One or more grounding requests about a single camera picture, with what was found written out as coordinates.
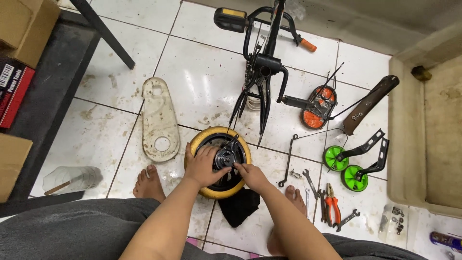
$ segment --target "green training wheel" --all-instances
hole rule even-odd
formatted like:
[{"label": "green training wheel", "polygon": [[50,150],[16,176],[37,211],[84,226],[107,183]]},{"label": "green training wheel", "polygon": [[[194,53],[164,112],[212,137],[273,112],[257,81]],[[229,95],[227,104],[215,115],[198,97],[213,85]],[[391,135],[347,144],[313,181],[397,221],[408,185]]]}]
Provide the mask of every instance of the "green training wheel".
[{"label": "green training wheel", "polygon": [[366,189],[367,184],[369,183],[367,174],[363,175],[361,181],[355,180],[354,176],[359,170],[362,170],[360,166],[350,165],[344,171],[342,171],[340,175],[343,185],[345,185],[345,187],[350,191],[362,192]]},{"label": "green training wheel", "polygon": [[337,145],[327,148],[322,154],[322,161],[324,162],[324,165],[327,168],[336,172],[341,172],[345,170],[348,167],[350,159],[347,157],[341,161],[336,160],[337,155],[344,151],[345,149]]}]

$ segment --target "yellow tire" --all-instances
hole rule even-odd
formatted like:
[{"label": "yellow tire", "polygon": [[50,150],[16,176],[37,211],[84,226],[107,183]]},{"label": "yellow tire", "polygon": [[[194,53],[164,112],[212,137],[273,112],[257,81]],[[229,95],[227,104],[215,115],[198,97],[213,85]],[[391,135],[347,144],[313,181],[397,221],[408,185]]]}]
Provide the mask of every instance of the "yellow tire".
[{"label": "yellow tire", "polygon": [[[229,129],[227,127],[223,127],[223,126],[214,126],[214,127],[209,127],[203,131],[201,131],[199,134],[197,134],[196,136],[194,136],[194,138],[191,140],[191,142],[189,143],[190,146],[191,146],[191,153],[193,154],[193,156],[196,154],[196,150],[197,148],[199,147],[200,143],[205,139],[207,138],[208,136],[212,135],[212,134],[217,134],[217,133],[220,133],[220,134],[225,134],[226,132],[228,132],[228,134],[230,136],[235,136],[235,135],[238,135],[238,133],[232,129]],[[247,143],[244,141],[244,139],[241,137],[241,135],[239,135],[239,138],[237,139],[237,141],[242,145],[242,148],[244,149],[244,153],[245,153],[245,158],[246,158],[246,162],[245,163],[252,163],[252,159],[250,157],[250,149],[249,147],[247,146]],[[184,168],[186,169],[186,166],[187,166],[188,162],[186,161],[186,156],[184,157]],[[211,190],[207,187],[205,188],[202,188],[200,191],[199,191],[199,194],[206,197],[206,198],[211,198],[211,199],[222,199],[222,198],[228,198],[228,197],[231,197],[232,195],[236,194],[240,189],[242,189],[242,187],[244,187],[244,179],[242,179],[236,186],[234,186],[232,189],[230,190],[227,190],[227,191],[223,191],[223,192],[218,192],[218,191],[214,191],[214,190]]]}]

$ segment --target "orange pliers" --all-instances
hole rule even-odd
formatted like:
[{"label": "orange pliers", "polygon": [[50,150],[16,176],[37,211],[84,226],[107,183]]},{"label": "orange pliers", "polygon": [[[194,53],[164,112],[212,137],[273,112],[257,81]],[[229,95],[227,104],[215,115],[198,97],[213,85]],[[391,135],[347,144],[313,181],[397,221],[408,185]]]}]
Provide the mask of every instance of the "orange pliers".
[{"label": "orange pliers", "polygon": [[340,221],[342,221],[342,219],[340,216],[339,207],[337,205],[337,202],[339,200],[334,196],[334,190],[332,189],[332,186],[330,185],[330,183],[327,183],[327,197],[325,201],[326,201],[327,224],[329,225],[329,227],[332,227],[332,217],[330,216],[330,209],[334,208],[335,223],[337,225],[340,225]]}]

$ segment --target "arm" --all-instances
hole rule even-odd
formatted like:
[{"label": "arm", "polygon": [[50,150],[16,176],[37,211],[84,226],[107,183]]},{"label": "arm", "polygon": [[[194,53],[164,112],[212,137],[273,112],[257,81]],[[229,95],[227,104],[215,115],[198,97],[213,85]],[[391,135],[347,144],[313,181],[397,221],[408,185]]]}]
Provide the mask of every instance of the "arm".
[{"label": "arm", "polygon": [[212,172],[217,150],[216,147],[203,146],[193,157],[189,143],[186,145],[188,165],[183,179],[136,231],[119,259],[181,258],[197,193],[231,170],[227,167],[217,173]]},{"label": "arm", "polygon": [[316,227],[251,164],[234,165],[247,186],[261,195],[268,207],[284,252],[291,260],[341,260]]}]

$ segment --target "white tile floor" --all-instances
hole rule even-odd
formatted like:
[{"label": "white tile floor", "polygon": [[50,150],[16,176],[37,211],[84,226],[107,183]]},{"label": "white tile floor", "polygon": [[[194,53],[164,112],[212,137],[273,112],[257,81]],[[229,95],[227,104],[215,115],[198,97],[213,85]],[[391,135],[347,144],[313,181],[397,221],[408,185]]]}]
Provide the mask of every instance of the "white tile floor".
[{"label": "white tile floor", "polygon": [[[243,84],[245,69],[242,57],[243,34],[224,31],[213,24],[214,9],[179,0],[88,0],[104,23],[137,63],[129,70],[112,49],[101,40],[88,70],[76,93],[76,98],[61,125],[58,135],[42,167],[31,193],[42,196],[42,177],[57,166],[96,166],[104,180],[85,198],[131,198],[137,173],[151,161],[141,147],[140,115],[143,99],[140,90],[144,80],[155,75],[168,84],[176,118],[181,125],[181,149],[168,162],[157,165],[162,186],[169,194],[183,176],[184,146],[200,130],[227,125],[230,113]],[[59,0],[62,7],[75,9],[68,0]],[[267,34],[268,27],[255,24],[250,48],[258,32]],[[334,114],[367,94],[388,74],[389,56],[339,43],[305,32],[304,38],[318,47],[315,53],[297,48],[290,35],[281,32],[275,56],[289,69],[286,94],[306,98],[324,83],[328,71],[345,65],[339,71],[337,92],[339,104]],[[273,77],[273,100],[270,118],[256,150],[259,114],[245,111],[236,130],[250,143],[253,163],[260,166],[269,180],[277,185],[283,179],[289,141],[293,134],[315,133],[299,122],[299,109],[275,102],[282,75]],[[347,113],[330,121],[324,129],[339,127]],[[388,97],[380,102],[350,136],[346,148],[363,144],[381,128],[388,131]],[[345,136],[339,131],[300,139],[294,143],[290,168],[298,173],[310,171],[316,186],[325,189],[330,182],[339,199],[342,216],[358,209],[361,216],[344,226],[339,235],[378,241],[377,232],[386,195],[386,170],[371,174],[369,187],[360,193],[348,191],[338,173],[328,172],[320,163],[325,147],[342,144]],[[378,147],[369,153],[353,157],[352,163],[364,167],[377,160]],[[305,178],[289,177],[287,185],[295,185],[304,194]],[[335,233],[320,222],[320,205],[313,197],[309,210],[311,220],[321,232]],[[408,238],[407,248],[428,259],[443,259],[444,250],[430,244],[433,230],[462,235],[461,220],[429,214],[416,209],[417,232]],[[198,196],[193,207],[188,236],[200,239],[199,247],[210,253],[229,253],[244,259],[249,252],[268,255],[266,239],[272,228],[266,205],[239,227],[233,229],[223,218],[218,203]]]}]

